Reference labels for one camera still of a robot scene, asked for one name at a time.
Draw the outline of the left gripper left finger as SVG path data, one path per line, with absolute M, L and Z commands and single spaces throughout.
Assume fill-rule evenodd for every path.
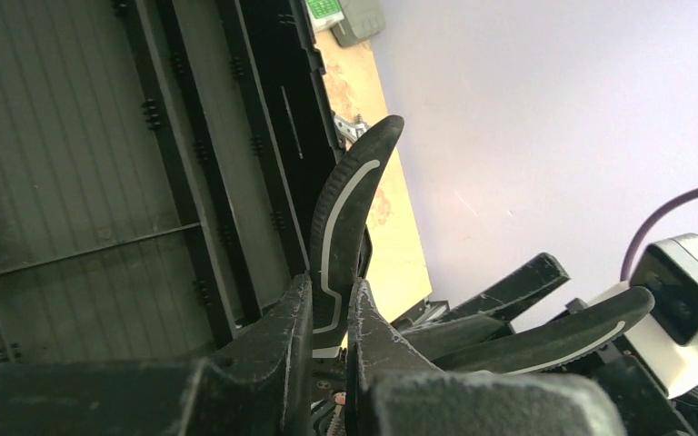
M 312 284 L 193 360 L 0 365 L 0 435 L 306 435 Z

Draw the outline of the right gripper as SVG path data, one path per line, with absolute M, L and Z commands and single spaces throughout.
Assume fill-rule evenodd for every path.
M 698 253 L 644 253 L 632 275 L 548 323 L 511 321 L 568 279 L 550 254 L 488 291 L 404 331 L 446 370 L 525 374 L 569 370 L 597 382 L 632 435 L 691 433 L 674 403 L 698 387 Z

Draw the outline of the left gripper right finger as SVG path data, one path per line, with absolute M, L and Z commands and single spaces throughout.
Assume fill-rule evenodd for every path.
M 437 369 L 354 282 L 348 311 L 349 435 L 624 435 L 616 406 L 573 375 L 471 375 Z

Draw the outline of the black plastic toolbox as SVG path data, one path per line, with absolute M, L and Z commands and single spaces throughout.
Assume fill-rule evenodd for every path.
M 344 145 L 302 1 L 0 1 L 0 363 L 232 341 Z

